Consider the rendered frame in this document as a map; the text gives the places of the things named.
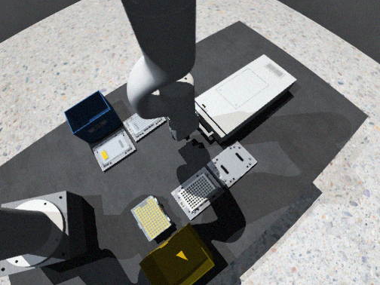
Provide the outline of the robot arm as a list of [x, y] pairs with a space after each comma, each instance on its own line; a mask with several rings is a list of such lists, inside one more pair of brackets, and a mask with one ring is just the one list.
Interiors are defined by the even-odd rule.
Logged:
[[[196, 0], [121, 2], [143, 54], [127, 81], [131, 106], [143, 119], [168, 117], [171, 125], [189, 126], [195, 119], [190, 71], [195, 64]], [[21, 267], [43, 262], [60, 245], [64, 227], [63, 214], [50, 201], [0, 207], [0, 261]]]

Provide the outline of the olive-brown open bin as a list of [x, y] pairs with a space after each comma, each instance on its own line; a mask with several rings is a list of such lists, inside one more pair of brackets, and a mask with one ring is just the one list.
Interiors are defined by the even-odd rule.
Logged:
[[215, 265], [192, 225], [183, 228], [139, 263], [151, 285], [192, 285]]

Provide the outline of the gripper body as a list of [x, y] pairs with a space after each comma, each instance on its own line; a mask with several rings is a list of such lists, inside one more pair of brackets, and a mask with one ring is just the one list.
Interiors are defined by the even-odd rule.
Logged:
[[187, 127], [177, 127], [175, 124], [171, 125], [169, 122], [170, 132], [173, 134], [173, 137], [178, 142], [185, 139], [188, 135], [196, 131], [198, 128], [199, 128], [199, 119], [196, 112], [195, 112], [194, 121]]

